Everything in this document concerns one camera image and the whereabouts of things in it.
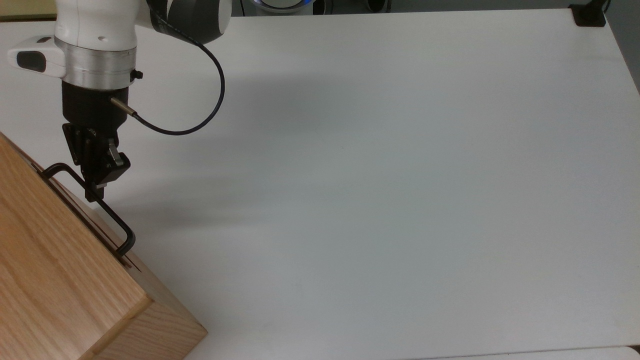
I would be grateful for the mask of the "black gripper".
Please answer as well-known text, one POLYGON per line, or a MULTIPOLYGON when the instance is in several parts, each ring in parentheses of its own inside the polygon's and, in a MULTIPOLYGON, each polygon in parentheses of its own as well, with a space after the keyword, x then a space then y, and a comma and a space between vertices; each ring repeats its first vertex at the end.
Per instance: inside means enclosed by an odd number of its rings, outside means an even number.
POLYGON ((115 98, 127 105, 129 93, 129 88, 100 90, 61 83, 62 115, 67 121, 62 132, 76 166, 82 157, 82 176, 96 194, 94 197, 86 191, 89 202, 105 198, 108 184, 131 168, 130 159, 118 150, 118 129, 128 114, 111 101, 115 98), (83 134, 86 129, 92 131, 83 134))

